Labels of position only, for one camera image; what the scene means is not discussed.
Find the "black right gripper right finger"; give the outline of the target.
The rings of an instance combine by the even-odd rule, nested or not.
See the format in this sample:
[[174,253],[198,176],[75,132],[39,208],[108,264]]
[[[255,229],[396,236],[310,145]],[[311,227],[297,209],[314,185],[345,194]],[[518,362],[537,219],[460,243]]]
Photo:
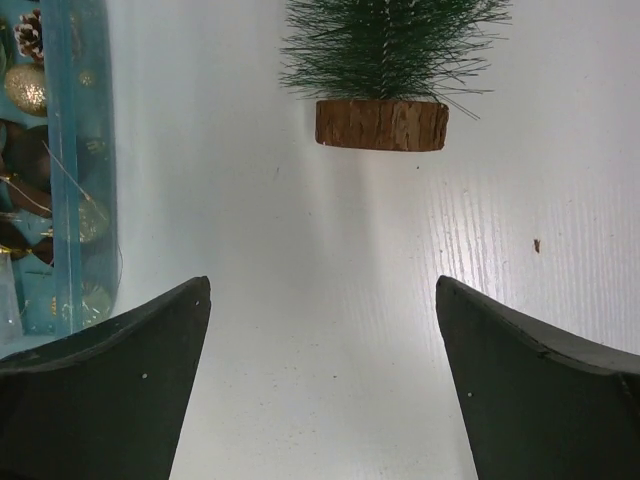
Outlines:
[[638,478],[638,356],[446,276],[436,312],[479,478]]

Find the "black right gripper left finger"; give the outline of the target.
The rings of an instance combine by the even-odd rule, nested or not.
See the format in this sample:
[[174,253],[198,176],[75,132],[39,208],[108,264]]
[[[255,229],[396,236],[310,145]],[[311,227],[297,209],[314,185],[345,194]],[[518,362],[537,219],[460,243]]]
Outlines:
[[1,361],[4,479],[167,479],[209,324],[207,277]]

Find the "small green christmas tree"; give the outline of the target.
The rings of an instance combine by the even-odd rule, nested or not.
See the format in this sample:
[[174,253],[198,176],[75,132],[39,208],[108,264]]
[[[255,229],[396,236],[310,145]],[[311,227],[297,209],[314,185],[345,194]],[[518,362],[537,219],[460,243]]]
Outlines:
[[315,102],[328,147],[444,148],[454,96],[488,66],[507,1],[288,1],[282,86]]

